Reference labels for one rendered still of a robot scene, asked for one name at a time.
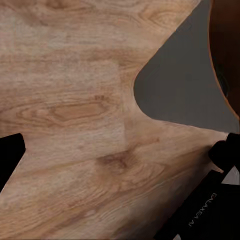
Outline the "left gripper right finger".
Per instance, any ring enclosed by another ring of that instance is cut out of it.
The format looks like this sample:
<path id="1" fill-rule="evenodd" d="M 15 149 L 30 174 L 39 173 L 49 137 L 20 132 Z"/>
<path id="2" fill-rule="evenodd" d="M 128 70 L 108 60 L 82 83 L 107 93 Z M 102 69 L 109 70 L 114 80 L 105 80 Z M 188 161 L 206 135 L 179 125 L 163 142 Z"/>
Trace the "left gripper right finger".
<path id="1" fill-rule="evenodd" d="M 224 150 L 240 172 L 240 134 L 230 132 Z"/>

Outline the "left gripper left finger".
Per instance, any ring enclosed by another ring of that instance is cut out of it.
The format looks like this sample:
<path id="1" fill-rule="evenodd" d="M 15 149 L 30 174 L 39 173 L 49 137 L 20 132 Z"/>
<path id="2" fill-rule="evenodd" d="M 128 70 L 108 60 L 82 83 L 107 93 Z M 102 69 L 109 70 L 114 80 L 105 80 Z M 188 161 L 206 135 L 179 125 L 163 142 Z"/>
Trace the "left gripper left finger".
<path id="1" fill-rule="evenodd" d="M 0 138 L 0 192 L 26 152 L 21 133 Z"/>

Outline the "trash can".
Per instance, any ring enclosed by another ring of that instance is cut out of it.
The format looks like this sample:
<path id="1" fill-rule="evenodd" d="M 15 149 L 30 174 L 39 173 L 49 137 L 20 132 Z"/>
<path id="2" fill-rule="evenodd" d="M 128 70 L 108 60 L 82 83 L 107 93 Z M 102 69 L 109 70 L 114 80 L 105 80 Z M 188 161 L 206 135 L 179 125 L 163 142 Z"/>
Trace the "trash can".
<path id="1" fill-rule="evenodd" d="M 240 135 L 240 0 L 202 0 L 158 48 L 134 81 L 138 107 L 160 121 Z"/>

